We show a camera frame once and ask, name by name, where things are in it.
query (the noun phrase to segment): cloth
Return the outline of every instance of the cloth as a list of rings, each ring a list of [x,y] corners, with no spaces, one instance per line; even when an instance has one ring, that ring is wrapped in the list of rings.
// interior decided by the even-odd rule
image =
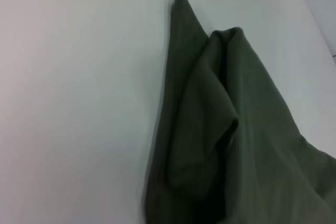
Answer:
[[[147,224],[336,223],[336,160],[300,134],[242,29],[172,6]]]

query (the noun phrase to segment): olive green cloth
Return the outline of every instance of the olive green cloth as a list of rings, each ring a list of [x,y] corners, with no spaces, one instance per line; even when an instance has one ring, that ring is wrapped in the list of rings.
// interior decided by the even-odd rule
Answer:
[[[148,224],[336,223],[336,160],[301,135],[240,28],[175,0]]]

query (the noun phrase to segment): green fabric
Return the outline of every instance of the green fabric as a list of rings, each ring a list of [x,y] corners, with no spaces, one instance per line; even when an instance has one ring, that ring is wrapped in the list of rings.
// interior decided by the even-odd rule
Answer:
[[[243,31],[208,37],[175,0],[146,222],[335,224],[335,213],[336,160],[300,135]]]

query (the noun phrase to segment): fabric fold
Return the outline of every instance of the fabric fold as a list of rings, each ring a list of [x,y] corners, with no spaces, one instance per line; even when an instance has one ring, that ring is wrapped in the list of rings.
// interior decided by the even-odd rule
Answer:
[[[148,224],[336,223],[336,160],[300,134],[240,28],[175,0]]]

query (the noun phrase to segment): garment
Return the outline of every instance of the garment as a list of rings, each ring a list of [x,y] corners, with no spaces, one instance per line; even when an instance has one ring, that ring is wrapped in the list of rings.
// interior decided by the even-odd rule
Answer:
[[[336,223],[336,160],[300,134],[242,29],[172,6],[147,224]]]

